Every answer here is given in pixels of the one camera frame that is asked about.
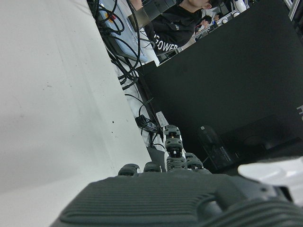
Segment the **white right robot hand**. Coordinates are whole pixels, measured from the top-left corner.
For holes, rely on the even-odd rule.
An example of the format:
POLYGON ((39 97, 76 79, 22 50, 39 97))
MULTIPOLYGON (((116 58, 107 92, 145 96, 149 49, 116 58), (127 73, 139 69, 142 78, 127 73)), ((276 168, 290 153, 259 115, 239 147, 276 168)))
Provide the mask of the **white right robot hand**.
POLYGON ((116 177, 88 184, 55 227, 300 227, 303 209, 286 189, 212 174, 183 152, 178 127, 163 129, 167 170, 126 164, 116 177))

